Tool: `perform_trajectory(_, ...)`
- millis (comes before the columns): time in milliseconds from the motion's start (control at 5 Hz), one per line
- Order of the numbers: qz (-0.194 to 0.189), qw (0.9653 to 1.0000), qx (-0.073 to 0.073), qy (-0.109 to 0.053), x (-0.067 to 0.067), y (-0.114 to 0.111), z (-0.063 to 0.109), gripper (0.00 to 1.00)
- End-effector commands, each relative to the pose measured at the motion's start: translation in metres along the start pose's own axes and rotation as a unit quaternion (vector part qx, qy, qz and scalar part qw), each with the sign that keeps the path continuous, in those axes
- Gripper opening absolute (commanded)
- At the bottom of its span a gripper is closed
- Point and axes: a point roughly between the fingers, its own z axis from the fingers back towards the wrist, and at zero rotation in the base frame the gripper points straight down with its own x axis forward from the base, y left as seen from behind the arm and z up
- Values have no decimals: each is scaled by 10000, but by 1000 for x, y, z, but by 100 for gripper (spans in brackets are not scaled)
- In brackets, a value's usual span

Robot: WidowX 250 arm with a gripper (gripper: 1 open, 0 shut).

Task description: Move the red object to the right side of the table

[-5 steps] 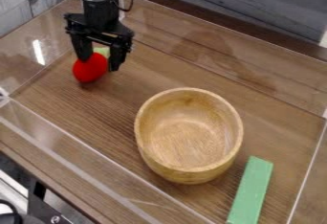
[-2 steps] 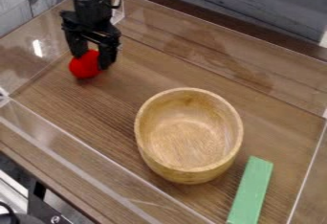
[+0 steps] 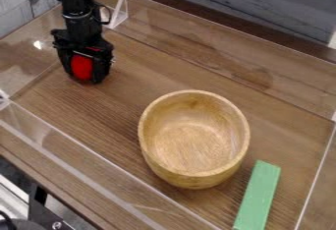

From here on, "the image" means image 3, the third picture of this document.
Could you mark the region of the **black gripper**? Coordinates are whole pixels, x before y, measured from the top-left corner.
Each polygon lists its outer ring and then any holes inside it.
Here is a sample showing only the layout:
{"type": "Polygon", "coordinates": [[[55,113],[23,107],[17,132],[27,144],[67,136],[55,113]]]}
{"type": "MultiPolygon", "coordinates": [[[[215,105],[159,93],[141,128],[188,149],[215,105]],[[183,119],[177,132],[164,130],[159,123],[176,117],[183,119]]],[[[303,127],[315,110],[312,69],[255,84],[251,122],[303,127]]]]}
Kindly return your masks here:
{"type": "Polygon", "coordinates": [[[73,53],[95,56],[92,82],[99,84],[111,72],[113,64],[113,44],[100,35],[93,35],[89,39],[71,37],[65,29],[53,29],[51,35],[53,37],[52,46],[56,49],[64,72],[69,77],[73,76],[71,69],[73,53]]]}

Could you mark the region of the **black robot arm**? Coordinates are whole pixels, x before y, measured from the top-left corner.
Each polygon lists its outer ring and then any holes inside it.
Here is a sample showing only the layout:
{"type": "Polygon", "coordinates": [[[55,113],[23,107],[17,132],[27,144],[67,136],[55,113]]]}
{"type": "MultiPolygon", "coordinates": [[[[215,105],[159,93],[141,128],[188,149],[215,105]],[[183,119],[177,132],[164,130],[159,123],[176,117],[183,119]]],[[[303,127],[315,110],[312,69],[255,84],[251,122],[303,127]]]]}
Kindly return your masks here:
{"type": "Polygon", "coordinates": [[[52,46],[56,49],[64,72],[79,82],[99,84],[111,72],[113,44],[103,38],[101,19],[107,6],[96,0],[57,0],[65,28],[53,29],[52,46]]]}

